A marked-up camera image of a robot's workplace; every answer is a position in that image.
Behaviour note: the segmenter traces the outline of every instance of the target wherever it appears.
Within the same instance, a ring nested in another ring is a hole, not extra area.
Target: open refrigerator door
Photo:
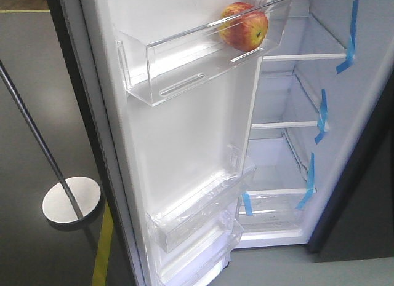
[[[111,81],[102,94],[145,283],[207,285],[243,233],[260,64],[280,44],[291,0],[81,2]],[[234,2],[250,5],[221,16]],[[222,33],[256,14],[268,21],[262,43],[229,45]]]

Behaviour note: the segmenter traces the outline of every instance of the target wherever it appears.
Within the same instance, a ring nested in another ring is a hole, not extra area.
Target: glass shelf
[[[305,146],[290,138],[286,130],[280,138],[250,140],[248,156],[256,171],[248,191],[266,195],[306,192],[310,153]]]
[[[245,192],[254,170],[253,162],[247,158],[241,176],[218,178],[175,209],[148,214],[150,234],[156,243],[166,253],[171,252],[204,226],[207,219],[236,201]]]
[[[260,79],[250,139],[278,138],[282,129],[317,128],[319,113],[297,76]]]
[[[148,105],[156,106],[251,58],[266,54],[281,41],[290,1],[251,0],[250,3],[255,7],[247,11],[219,19],[221,10],[218,10],[216,15],[212,15],[212,22],[162,38],[149,37],[142,32],[141,36],[136,36],[125,25],[115,27],[126,91]],[[244,19],[247,14],[255,11],[264,12],[268,18],[268,33],[258,48],[243,52],[232,48],[220,38],[218,29],[224,23],[234,25],[235,20]],[[163,30],[165,16],[153,24],[147,23],[146,28],[157,28],[157,34],[162,36],[160,31]],[[143,26],[145,17],[139,17],[139,20],[142,21],[139,25]],[[174,30],[171,25],[176,27],[180,23],[172,19],[168,30]]]
[[[289,17],[281,45],[264,55],[263,70],[293,70],[300,60],[344,60],[346,49],[312,15]]]

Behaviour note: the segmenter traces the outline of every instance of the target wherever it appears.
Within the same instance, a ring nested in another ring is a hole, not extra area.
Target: yellow floor line
[[[92,286],[105,286],[107,278],[108,260],[111,251],[113,220],[108,204],[105,204],[103,223],[94,263]]]
[[[41,9],[41,10],[0,10],[0,14],[25,13],[25,12],[49,12],[49,9]]]

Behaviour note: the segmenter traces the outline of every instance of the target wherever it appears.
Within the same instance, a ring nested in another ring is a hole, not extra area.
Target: metal pole
[[[29,111],[27,110],[25,103],[23,102],[22,98],[20,97],[18,90],[14,86],[14,83],[12,82],[10,76],[8,75],[6,68],[2,64],[2,61],[0,60],[0,75],[1,79],[4,81],[6,87],[8,88],[8,91],[10,92],[12,98],[14,99],[14,102],[17,104],[23,118],[25,118],[26,123],[29,125],[29,128],[31,132],[33,133],[34,137],[36,138],[39,146],[41,147],[42,151],[44,152],[45,156],[47,157],[47,160],[54,170],[57,178],[59,179],[60,184],[63,186],[64,191],[66,192],[73,208],[76,213],[76,216],[78,219],[83,218],[83,214],[81,212],[81,209],[79,208],[78,203],[76,202],[76,199],[71,192],[70,187],[68,186],[66,179],[64,178],[62,172],[60,171],[58,165],[56,164],[56,161],[54,157],[52,156],[51,152],[49,151],[44,139],[42,138],[36,124],[34,123],[33,118],[30,116]]]

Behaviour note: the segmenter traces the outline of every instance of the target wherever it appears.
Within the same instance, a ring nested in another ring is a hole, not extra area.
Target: crisper drawer
[[[239,222],[245,232],[287,231],[300,229],[302,212],[297,210],[304,194],[267,194],[249,191],[250,207],[239,208]]]
[[[189,286],[200,280],[238,245],[243,228],[235,220],[239,201],[212,215],[170,253],[155,248],[158,285]]]
[[[171,252],[202,228],[207,219],[236,201],[251,183],[254,171],[255,165],[246,158],[241,176],[213,181],[174,209],[147,215],[150,235],[165,252]]]
[[[125,89],[150,106],[277,47],[291,0],[162,1],[166,10],[162,10],[160,18],[157,18],[160,10],[149,12],[152,8],[149,0],[118,2],[115,16]],[[220,19],[227,5],[240,1],[249,2],[254,8]],[[256,12],[263,12],[268,19],[267,35],[261,45],[250,51],[244,45],[233,45],[247,42],[239,38],[249,33],[250,16],[255,16]],[[235,27],[244,24],[245,31],[234,32]],[[224,36],[226,40],[223,40],[220,34],[227,31],[231,35]]]

